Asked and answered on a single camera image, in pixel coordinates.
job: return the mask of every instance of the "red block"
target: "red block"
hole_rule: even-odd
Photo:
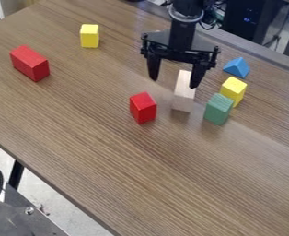
[[[35,82],[40,81],[50,74],[47,59],[26,45],[19,46],[12,50],[10,57],[13,66]]]
[[[138,124],[156,119],[156,102],[147,92],[130,97],[130,110]]]

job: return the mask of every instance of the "gray floor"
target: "gray floor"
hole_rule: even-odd
[[[158,4],[164,0],[152,0]],[[282,39],[278,46],[278,52],[282,53],[289,40],[289,21],[286,23]],[[13,159],[0,149],[0,168],[6,179],[8,179]],[[49,218],[70,235],[75,236],[109,236],[97,222],[89,218],[85,213],[76,208],[73,204],[56,193],[42,180],[37,178],[30,171],[25,171],[19,192],[22,193],[35,206],[44,205],[45,212]]]

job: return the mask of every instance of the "toy block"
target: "toy block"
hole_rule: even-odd
[[[49,62],[28,46],[22,45],[10,52],[13,66],[35,82],[50,74]]]
[[[220,93],[234,101],[236,107],[242,100],[248,85],[235,77],[230,77],[221,87]]]
[[[147,92],[130,97],[130,111],[138,124],[156,119],[156,102]]]
[[[216,125],[224,124],[232,111],[233,102],[222,94],[215,93],[206,105],[203,118]]]
[[[250,68],[244,58],[239,57],[228,62],[224,67],[224,71],[233,76],[245,78],[249,74]]]
[[[83,48],[98,48],[98,25],[83,24],[80,30],[80,38]]]
[[[182,112],[191,112],[193,108],[193,100],[196,94],[196,88],[191,89],[190,83],[191,72],[180,70],[178,82],[174,91],[172,109]]]

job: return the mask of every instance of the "blue block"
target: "blue block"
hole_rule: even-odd
[[[224,71],[233,76],[245,78],[249,74],[250,68],[244,58],[239,57],[228,62],[224,67]]]

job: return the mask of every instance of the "yellow cube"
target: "yellow cube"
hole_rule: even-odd
[[[220,93],[234,101],[236,107],[242,100],[248,85],[235,77],[230,77],[221,87]]]
[[[81,47],[98,48],[98,25],[84,24],[80,30]]]

